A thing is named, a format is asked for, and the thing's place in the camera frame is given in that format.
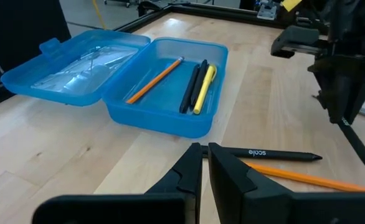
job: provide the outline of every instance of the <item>orange pencil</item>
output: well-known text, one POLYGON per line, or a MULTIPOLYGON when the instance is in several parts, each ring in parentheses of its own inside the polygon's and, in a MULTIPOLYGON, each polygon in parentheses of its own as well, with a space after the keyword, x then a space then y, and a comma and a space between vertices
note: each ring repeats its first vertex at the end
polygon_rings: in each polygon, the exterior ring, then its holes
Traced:
POLYGON ((157 84, 163 77, 165 77, 167 74, 169 74, 174 68, 176 68, 182 61, 184 60, 184 57, 180 57, 177 59, 174 63, 172 63, 168 68, 166 68, 162 73, 160 73, 157 77, 152 79, 144 88, 142 88, 140 91, 138 91, 134 96, 132 96, 126 103, 134 103, 138 99, 141 98, 148 90, 150 90, 155 84, 157 84))
POLYGON ((365 192, 365 187, 361 187, 361 186, 354 185, 354 184, 348 184, 348 183, 339 182, 339 181, 335 181, 335 180, 328 180, 328 179, 324 179, 324 178, 320 178, 320 177, 299 174, 296 172, 290 172, 290 171, 280 170, 280 169, 276 169, 276 168, 272 168, 272 167, 261 166, 261 165, 257 165, 257 164, 253 164, 253 163, 249 163, 249 162, 245 162, 245 163, 246 163, 246 165, 252 167, 253 169, 255 169, 265 175, 281 177, 284 179, 295 180, 295 181, 299 181, 299 182, 303 182, 303 183, 307 183, 307 184, 313 184, 313 185, 318 185, 318 186, 322 186, 322 187, 327 187, 327 188, 342 190, 342 191, 347 191, 347 192, 365 192))

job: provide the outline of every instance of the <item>yellow object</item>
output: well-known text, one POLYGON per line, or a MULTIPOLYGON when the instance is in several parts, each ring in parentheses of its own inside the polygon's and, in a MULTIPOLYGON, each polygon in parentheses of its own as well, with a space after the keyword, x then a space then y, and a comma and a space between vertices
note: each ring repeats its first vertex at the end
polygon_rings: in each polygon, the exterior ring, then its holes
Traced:
POLYGON ((102 16, 101 16, 101 14, 100 14, 100 10, 99 10, 99 8, 98 8, 98 6, 97 6, 97 0, 93 0, 93 5, 94 5, 94 8, 95 8, 95 12, 97 12, 97 16, 98 16, 98 18, 100 19, 100 22, 101 22, 102 28, 103 28, 103 29, 107 29, 107 27, 106 27, 105 23, 103 22, 102 16))
POLYGON ((284 0, 282 2, 282 6, 285 7, 285 9, 290 12, 294 7, 296 7, 301 0, 284 0))
POLYGON ((207 69, 205 79, 203 79, 203 84, 201 91, 199 92, 199 96, 197 97, 197 101, 194 107, 194 114, 201 113, 203 102, 205 101, 207 90, 209 89, 209 85, 213 82, 214 78, 216 77, 217 68, 215 65, 209 65, 207 69))

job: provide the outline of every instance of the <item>transparent blue lid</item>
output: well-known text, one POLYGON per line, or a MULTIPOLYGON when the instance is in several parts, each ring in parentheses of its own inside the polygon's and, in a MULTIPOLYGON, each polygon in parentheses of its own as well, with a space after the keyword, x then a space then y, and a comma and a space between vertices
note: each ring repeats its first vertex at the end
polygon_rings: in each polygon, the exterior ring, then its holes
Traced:
POLYGON ((6 72, 1 81, 16 94, 91 105, 150 42, 110 30, 86 31, 64 43, 51 39, 39 46, 41 55, 6 72))

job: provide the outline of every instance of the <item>pencil case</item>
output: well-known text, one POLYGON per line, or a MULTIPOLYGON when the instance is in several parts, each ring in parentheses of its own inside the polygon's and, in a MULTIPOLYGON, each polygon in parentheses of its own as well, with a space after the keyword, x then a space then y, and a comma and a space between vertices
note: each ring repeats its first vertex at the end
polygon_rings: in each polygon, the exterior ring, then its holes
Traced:
POLYGON ((102 99, 117 123, 187 138, 206 135, 219 104, 228 50, 220 44, 90 30, 64 43, 41 44, 42 54, 6 72, 11 92, 74 106, 102 99), (184 61, 132 105, 125 101, 177 58, 184 61), (198 116, 179 113, 193 67, 207 59, 217 76, 198 116))

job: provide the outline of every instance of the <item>wooden table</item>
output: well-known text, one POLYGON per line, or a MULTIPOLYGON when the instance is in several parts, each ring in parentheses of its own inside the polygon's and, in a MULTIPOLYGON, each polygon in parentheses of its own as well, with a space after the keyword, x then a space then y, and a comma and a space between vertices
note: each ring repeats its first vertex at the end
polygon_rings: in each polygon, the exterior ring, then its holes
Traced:
MULTIPOLYGON (((210 133, 184 139, 116 124, 103 102, 79 108, 14 96, 0 104, 0 223, 29 223, 38 204, 56 195, 143 193, 195 141, 314 152, 324 159, 252 162, 365 185, 365 166, 311 97, 319 89, 306 71, 312 57, 270 56, 281 30, 168 14, 136 33, 228 46, 227 75, 210 133)), ((357 117, 354 129, 365 143, 364 117, 357 117)), ((275 180, 296 191, 329 190, 275 180)), ((201 222, 219 222, 207 161, 201 222)))

